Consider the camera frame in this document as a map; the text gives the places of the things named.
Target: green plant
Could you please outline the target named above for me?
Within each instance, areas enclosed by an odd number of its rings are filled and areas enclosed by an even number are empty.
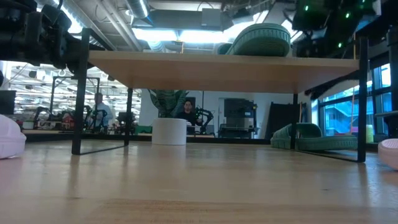
[[[159,110],[160,118],[174,118],[178,109],[184,104],[186,90],[148,90],[150,99]]]

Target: potted plant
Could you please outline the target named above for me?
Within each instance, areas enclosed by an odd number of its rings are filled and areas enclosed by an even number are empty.
[[[174,118],[185,102],[186,90],[148,90],[160,118]]]
[[[159,118],[152,123],[152,143],[159,145],[185,145],[187,121],[175,119],[185,102],[186,90],[148,90],[150,99],[159,110]]]

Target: man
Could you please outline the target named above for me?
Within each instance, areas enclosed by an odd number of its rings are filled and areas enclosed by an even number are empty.
[[[176,118],[186,119],[189,123],[192,124],[192,126],[201,126],[202,124],[201,119],[196,119],[195,113],[192,111],[192,102],[190,100],[185,100],[184,111],[179,113]]]
[[[113,118],[113,113],[111,111],[111,108],[109,108],[108,105],[106,105],[102,102],[102,100],[103,100],[102,93],[96,93],[94,99],[95,99],[95,103],[97,105],[97,110],[98,111],[105,110],[105,112],[107,113],[107,115],[104,117],[104,129],[107,129],[108,125],[109,125],[109,120],[111,120]],[[98,127],[101,124],[102,117],[103,117],[103,114],[98,113],[98,115],[96,117],[96,121],[95,121],[95,127]]]

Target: yellow object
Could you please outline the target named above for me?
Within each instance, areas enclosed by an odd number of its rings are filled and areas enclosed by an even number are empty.
[[[373,125],[366,125],[366,143],[373,143]]]

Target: workbench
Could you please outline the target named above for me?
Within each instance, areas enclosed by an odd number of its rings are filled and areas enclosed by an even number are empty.
[[[76,120],[72,144],[72,154],[74,155],[86,154],[81,153],[80,144],[81,130],[83,129],[82,117],[87,65],[91,63],[128,87],[126,111],[128,118],[131,114],[133,88],[291,93],[293,94],[293,104],[297,105],[299,93],[356,72],[358,73],[357,77],[359,77],[360,86],[358,156],[351,161],[365,161],[366,82],[368,77],[367,39],[357,40],[360,45],[360,58],[359,60],[351,60],[113,52],[106,46],[105,48],[109,51],[89,51],[91,35],[94,35],[91,29],[83,29],[80,66],[75,72],[78,84]],[[291,149],[295,148],[295,138],[293,138],[296,133],[295,122],[292,121]],[[124,136],[125,146],[129,144],[129,135],[129,131],[126,131]]]

